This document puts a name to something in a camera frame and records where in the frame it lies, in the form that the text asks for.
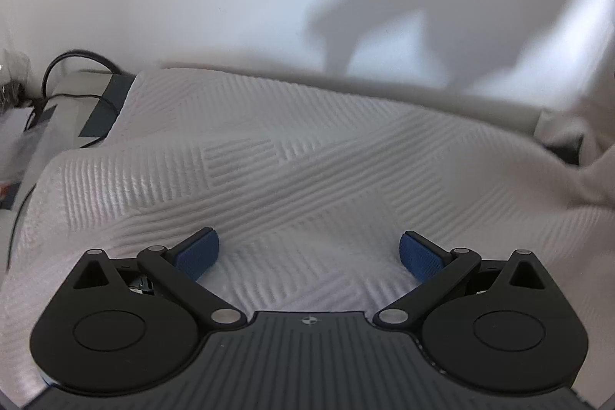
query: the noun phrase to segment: gray panel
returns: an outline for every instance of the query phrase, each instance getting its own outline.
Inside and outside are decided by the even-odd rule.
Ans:
[[[134,395],[46,390],[31,410],[588,410],[566,388],[526,398],[475,392],[448,379],[413,339],[362,313],[268,313],[212,334],[181,374]]]

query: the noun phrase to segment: crumpled white cloth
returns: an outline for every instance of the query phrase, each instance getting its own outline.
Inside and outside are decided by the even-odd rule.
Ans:
[[[204,226],[200,282],[248,314],[364,310],[412,287],[413,229],[485,259],[534,250],[584,322],[576,382],[599,404],[615,372],[615,150],[572,168],[535,140],[381,99],[205,70],[140,74],[100,148],[43,172],[0,291],[0,388],[44,385],[28,338],[79,256],[131,257]]]

